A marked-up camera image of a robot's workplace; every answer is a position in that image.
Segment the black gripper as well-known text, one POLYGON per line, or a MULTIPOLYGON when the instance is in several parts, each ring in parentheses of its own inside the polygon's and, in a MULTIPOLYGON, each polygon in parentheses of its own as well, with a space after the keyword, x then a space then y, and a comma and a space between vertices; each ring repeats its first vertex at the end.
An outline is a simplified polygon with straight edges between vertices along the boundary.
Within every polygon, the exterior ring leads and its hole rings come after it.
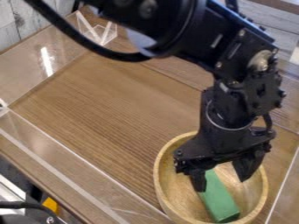
POLYGON ((277 137, 270 115, 265 115, 265 119, 266 127, 254 126, 254 119, 230 126, 217 113, 214 93, 203 92, 199 131, 173 154, 175 170, 191 175, 198 193, 207 188, 206 171, 219 164, 233 163, 241 182, 251 178, 277 137))

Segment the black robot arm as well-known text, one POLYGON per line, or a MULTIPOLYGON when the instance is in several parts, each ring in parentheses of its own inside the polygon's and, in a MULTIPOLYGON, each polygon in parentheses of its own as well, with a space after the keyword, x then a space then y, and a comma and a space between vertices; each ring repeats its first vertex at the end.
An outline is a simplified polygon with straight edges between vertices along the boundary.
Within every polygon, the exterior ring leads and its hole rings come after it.
POLYGON ((122 60, 177 56, 214 76, 201 97, 201 129, 174 153, 175 169, 207 188, 207 171, 230 162, 241 180, 259 168, 277 133, 270 113, 286 98, 277 44, 263 28, 217 0, 83 0, 127 29, 138 47, 122 60))

